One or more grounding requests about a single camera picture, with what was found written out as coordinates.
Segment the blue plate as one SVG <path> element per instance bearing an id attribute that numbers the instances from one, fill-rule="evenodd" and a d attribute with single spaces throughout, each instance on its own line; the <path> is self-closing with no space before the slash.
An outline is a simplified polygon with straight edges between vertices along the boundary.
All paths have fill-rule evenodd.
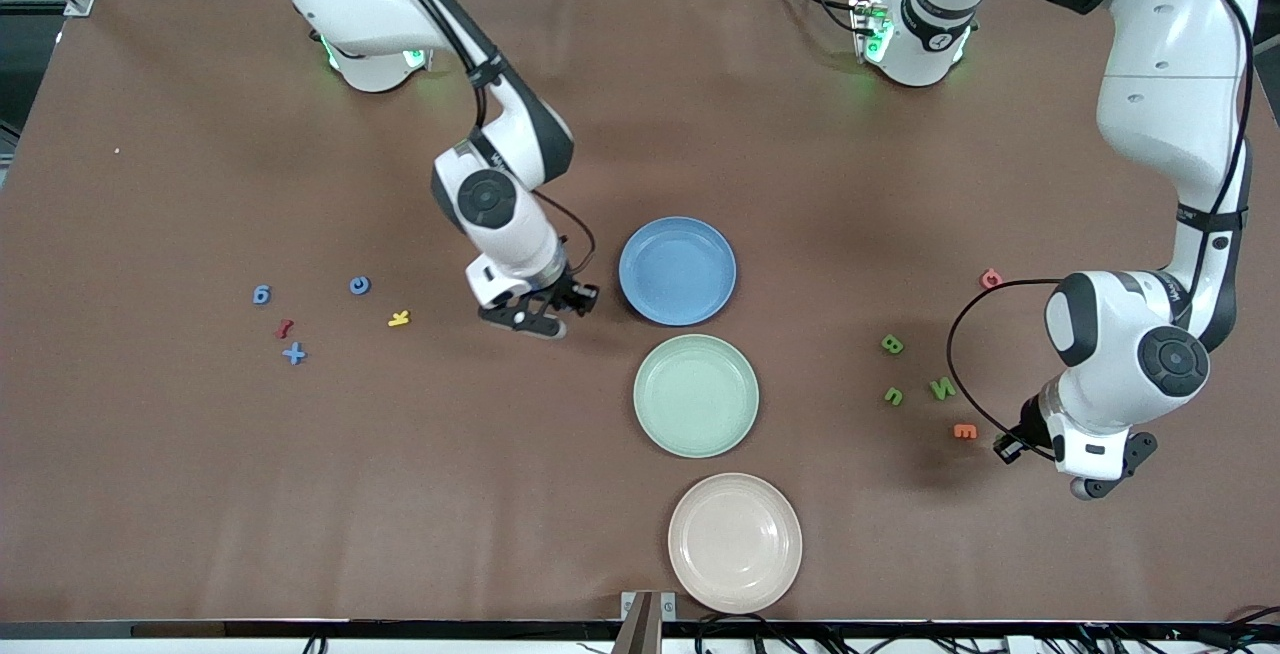
<path id="1" fill-rule="evenodd" d="M 618 280 L 625 299 L 652 323 L 694 326 L 716 316 L 739 276 L 730 241 L 699 218 L 657 218 L 623 244 Z"/>

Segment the pale green plate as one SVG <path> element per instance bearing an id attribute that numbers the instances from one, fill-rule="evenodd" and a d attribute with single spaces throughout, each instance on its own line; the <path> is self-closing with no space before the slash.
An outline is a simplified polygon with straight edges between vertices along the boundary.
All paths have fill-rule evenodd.
<path id="1" fill-rule="evenodd" d="M 659 448 L 704 459 L 732 451 L 750 434 L 760 387 L 741 349 L 721 338 L 686 334 L 646 355 L 632 403 L 643 431 Z"/>

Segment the brown table mat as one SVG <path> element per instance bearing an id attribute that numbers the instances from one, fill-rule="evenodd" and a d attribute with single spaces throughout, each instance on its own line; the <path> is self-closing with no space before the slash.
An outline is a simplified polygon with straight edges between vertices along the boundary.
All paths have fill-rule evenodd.
<path id="1" fill-rule="evenodd" d="M 986 267 L 1170 256 L 1174 189 L 1094 125 L 1106 17 L 986 0 L 965 60 L 908 90 L 804 0 L 460 1 L 576 138 L 547 193 L 596 234 L 602 299 L 562 340 L 476 316 L 475 250 L 429 189 L 474 120 L 456 61 L 353 92 L 289 0 L 67 22 L 0 189 L 0 619 L 604 618 L 678 587 L 671 512 L 722 472 L 800 518 L 777 618 L 1280 604 L 1266 99 L 1233 335 L 1135 477 L 1087 503 L 1047 461 L 1004 465 L 989 427 L 957 440 L 975 413 L 929 381 Z M 640 316 L 618 280 L 630 235 L 672 216 L 737 259 L 694 326 Z M 636 419 L 640 363 L 686 334 L 756 372 L 756 422 L 722 456 L 673 456 Z"/>

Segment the pale pink plate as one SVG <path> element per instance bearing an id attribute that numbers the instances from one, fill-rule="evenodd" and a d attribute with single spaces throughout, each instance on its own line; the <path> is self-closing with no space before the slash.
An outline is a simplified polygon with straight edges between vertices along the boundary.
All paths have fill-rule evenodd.
<path id="1" fill-rule="evenodd" d="M 718 474 L 694 484 L 669 521 L 672 570 L 705 608 L 754 614 L 780 602 L 803 562 L 803 531 L 788 499 L 764 477 Z"/>

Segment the grey metal bracket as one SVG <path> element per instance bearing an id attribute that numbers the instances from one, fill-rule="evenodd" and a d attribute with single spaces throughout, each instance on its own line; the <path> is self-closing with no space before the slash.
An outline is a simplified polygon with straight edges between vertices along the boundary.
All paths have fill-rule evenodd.
<path id="1" fill-rule="evenodd" d="M 672 591 L 626 591 L 621 595 L 623 623 L 611 654 L 662 654 L 663 626 L 677 619 Z"/>

